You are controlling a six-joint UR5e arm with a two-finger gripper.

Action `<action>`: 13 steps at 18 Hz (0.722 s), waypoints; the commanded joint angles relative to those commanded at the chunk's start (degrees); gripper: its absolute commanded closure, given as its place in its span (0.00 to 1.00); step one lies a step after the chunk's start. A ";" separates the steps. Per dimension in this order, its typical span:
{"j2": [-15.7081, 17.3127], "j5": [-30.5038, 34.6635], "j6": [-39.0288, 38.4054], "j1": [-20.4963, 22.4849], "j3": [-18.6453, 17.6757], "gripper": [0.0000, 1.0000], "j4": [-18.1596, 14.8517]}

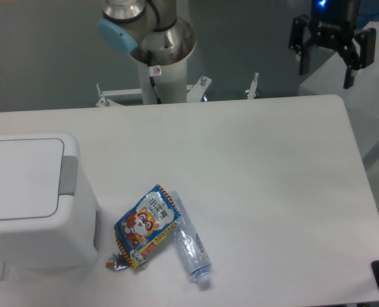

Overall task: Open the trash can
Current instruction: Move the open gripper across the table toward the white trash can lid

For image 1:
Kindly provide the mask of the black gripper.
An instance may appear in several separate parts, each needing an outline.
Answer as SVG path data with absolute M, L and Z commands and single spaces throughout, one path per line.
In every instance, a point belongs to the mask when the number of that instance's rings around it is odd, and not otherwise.
M 375 60 L 376 29 L 356 29 L 360 1 L 311 1 L 310 18 L 300 15 L 293 19 L 288 47 L 299 56 L 299 74 L 309 71 L 310 48 L 313 39 L 303 41 L 305 29 L 316 35 L 319 47 L 332 48 L 337 39 L 337 53 L 346 65 L 343 88 L 351 88 L 355 72 L 368 67 Z

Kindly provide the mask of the silver robot arm blue cap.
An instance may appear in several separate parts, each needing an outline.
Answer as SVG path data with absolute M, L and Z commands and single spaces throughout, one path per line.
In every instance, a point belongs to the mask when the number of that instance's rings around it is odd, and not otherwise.
M 299 57 L 299 74 L 309 71 L 310 51 L 314 46 L 338 53 L 346 65 L 343 87 L 353 86 L 355 72 L 375 61 L 376 29 L 357 29 L 360 1 L 312 1 L 310 15 L 292 21 L 289 49 Z M 178 25 L 175 1 L 103 1 L 99 33 L 113 48 L 137 55 L 146 65 L 176 63 L 171 52 L 183 49 L 183 31 L 172 37 L 177 44 L 163 43 L 167 55 L 161 59 L 146 46 L 150 36 L 166 33 Z

